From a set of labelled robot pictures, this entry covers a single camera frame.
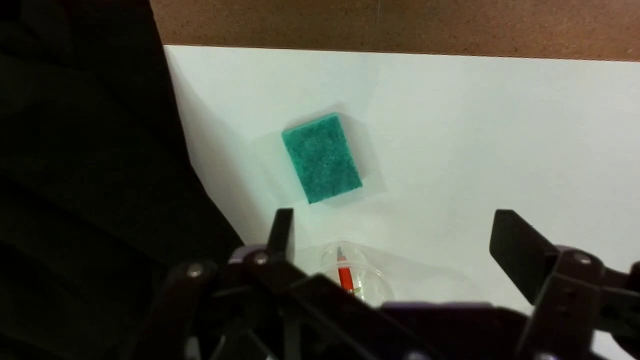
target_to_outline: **sponge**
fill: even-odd
[[[287,127],[283,139],[311,203],[363,185],[339,114]]]

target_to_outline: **brown wall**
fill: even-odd
[[[166,43],[640,57],[640,0],[152,0]]]

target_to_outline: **marker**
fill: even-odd
[[[349,265],[349,261],[346,261],[341,246],[339,246],[339,277],[341,277],[341,285],[342,285],[349,294],[355,294],[352,267]]]

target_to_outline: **white surface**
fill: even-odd
[[[640,258],[640,63],[166,48],[192,161],[248,241],[297,208],[297,261],[363,243],[397,300],[526,302],[497,208],[613,267]],[[364,190],[309,206],[279,133],[341,112]]]

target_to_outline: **pen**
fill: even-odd
[[[339,277],[341,277],[341,285],[342,285],[349,294],[355,294],[352,267],[349,265],[349,261],[346,261],[341,246],[339,246]]]

